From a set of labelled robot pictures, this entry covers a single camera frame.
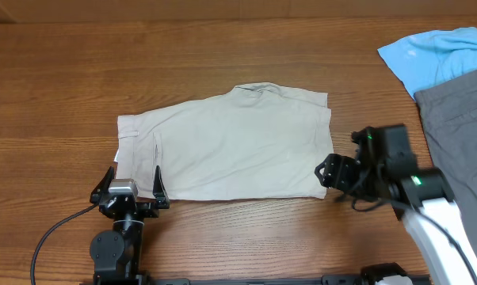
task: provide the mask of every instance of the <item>blue cloth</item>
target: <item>blue cloth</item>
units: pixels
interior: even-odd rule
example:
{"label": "blue cloth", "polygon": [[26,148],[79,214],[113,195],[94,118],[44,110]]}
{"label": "blue cloth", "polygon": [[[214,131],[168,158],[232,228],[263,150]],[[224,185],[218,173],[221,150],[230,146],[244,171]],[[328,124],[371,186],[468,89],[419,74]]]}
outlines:
{"label": "blue cloth", "polygon": [[423,32],[378,52],[413,97],[419,90],[477,70],[477,28]]}

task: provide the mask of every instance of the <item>wooden table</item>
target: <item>wooden table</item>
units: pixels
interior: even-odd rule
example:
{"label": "wooden table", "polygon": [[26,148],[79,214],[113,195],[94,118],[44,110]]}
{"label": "wooden table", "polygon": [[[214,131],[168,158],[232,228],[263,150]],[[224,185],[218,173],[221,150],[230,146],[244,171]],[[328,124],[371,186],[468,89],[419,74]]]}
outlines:
{"label": "wooden table", "polygon": [[[334,149],[349,133],[405,123],[422,166],[418,111],[376,49],[477,17],[0,25],[0,284],[28,284],[54,223],[87,207],[117,149],[116,118],[228,92],[247,82],[328,92]],[[357,213],[327,198],[175,202],[147,221],[142,268],[156,278],[316,277],[398,262],[427,273],[389,207]],[[90,280],[97,211],[60,227],[38,284]]]}

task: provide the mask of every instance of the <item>gray cloth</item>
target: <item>gray cloth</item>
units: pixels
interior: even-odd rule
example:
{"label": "gray cloth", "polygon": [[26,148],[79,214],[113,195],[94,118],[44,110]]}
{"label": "gray cloth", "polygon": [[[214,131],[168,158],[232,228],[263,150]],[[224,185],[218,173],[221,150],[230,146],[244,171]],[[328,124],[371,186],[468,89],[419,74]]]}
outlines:
{"label": "gray cloth", "polygon": [[455,192],[477,257],[477,70],[414,94],[434,165]]}

